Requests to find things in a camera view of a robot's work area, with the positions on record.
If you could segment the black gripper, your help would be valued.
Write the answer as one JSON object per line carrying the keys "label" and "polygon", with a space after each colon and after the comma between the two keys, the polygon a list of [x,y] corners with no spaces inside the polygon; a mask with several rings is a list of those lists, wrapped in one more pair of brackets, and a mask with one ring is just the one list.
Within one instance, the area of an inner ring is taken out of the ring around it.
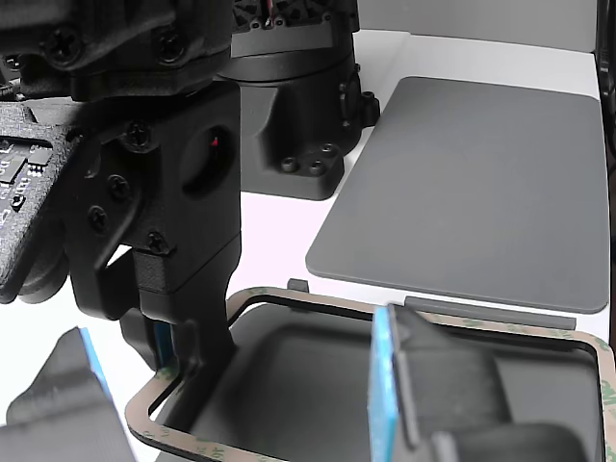
{"label": "black gripper", "polygon": [[226,292],[242,251],[239,88],[107,100],[80,118],[65,188],[76,303],[119,321],[151,370],[161,353],[145,316],[170,324],[183,383],[162,417],[191,426],[235,353]]}

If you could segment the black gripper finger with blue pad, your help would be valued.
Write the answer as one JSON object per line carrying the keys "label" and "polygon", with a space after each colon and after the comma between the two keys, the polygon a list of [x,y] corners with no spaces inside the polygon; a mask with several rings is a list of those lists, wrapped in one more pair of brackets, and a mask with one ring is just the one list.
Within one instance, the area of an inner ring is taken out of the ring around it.
{"label": "black gripper finger with blue pad", "polygon": [[367,412],[373,461],[466,461],[464,436],[511,421],[493,356],[394,304],[372,316]]}
{"label": "black gripper finger with blue pad", "polygon": [[135,459],[86,328],[66,331],[31,385],[9,405],[1,459]]}

